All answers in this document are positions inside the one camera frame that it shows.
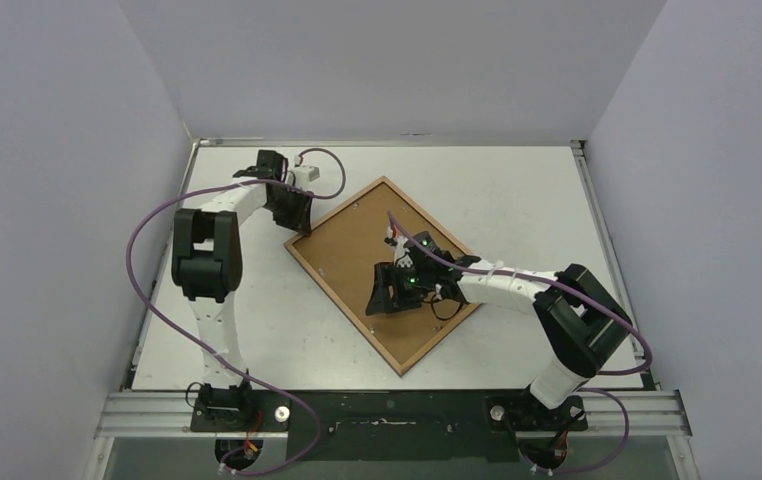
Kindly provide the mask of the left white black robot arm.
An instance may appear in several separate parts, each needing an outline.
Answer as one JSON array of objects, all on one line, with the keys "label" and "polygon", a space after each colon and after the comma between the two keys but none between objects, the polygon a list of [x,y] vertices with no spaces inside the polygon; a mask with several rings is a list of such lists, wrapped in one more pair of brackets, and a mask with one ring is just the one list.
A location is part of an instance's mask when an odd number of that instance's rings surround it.
[{"label": "left white black robot arm", "polygon": [[319,176],[316,166],[261,150],[255,164],[232,175],[228,189],[200,207],[175,213],[171,276],[189,302],[203,344],[196,417],[234,431],[260,418],[236,331],[235,299],[243,275],[240,227],[266,209],[277,225],[308,234],[312,199],[305,192]]}]

